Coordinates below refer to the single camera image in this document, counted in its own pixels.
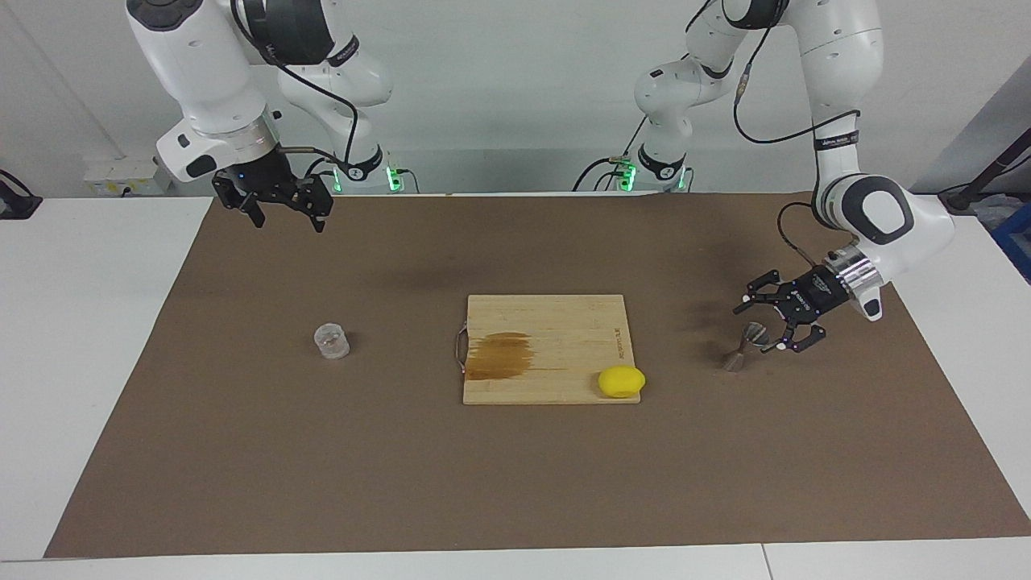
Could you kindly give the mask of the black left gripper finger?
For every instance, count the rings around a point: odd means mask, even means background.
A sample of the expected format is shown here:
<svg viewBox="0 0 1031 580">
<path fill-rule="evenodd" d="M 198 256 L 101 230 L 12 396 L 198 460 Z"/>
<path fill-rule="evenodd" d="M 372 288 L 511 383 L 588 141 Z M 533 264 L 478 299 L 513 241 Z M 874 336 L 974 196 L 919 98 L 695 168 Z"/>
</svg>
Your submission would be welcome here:
<svg viewBox="0 0 1031 580">
<path fill-rule="evenodd" d="M 803 321 L 792 318 L 785 319 L 785 329 L 781 336 L 769 345 L 763 346 L 763 353 L 771 351 L 791 351 L 801 353 L 818 344 L 827 335 L 824 327 L 818 323 L 818 319 Z"/>
<path fill-rule="evenodd" d="M 736 308 L 733 308 L 734 315 L 740 315 L 754 305 L 777 305 L 786 302 L 794 289 L 792 280 L 783 280 L 777 269 L 771 269 L 766 274 L 758 276 L 745 285 L 743 300 Z"/>
</svg>

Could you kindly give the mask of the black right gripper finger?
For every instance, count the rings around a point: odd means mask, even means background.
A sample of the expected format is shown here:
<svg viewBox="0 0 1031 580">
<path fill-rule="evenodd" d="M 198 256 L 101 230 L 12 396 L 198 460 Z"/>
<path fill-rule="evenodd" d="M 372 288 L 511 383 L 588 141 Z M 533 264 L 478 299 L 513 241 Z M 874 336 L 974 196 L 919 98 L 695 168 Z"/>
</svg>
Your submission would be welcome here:
<svg viewBox="0 0 1031 580">
<path fill-rule="evenodd" d="M 306 177 L 300 180 L 300 210 L 312 221 L 317 234 L 325 228 L 325 220 L 331 214 L 333 198 L 325 187 L 323 177 Z"/>
<path fill-rule="evenodd" d="M 232 180 L 217 179 L 217 198 L 225 209 L 245 214 L 255 228 L 260 229 L 264 226 L 266 216 L 260 208 L 258 199 L 253 193 L 238 190 Z"/>
</svg>

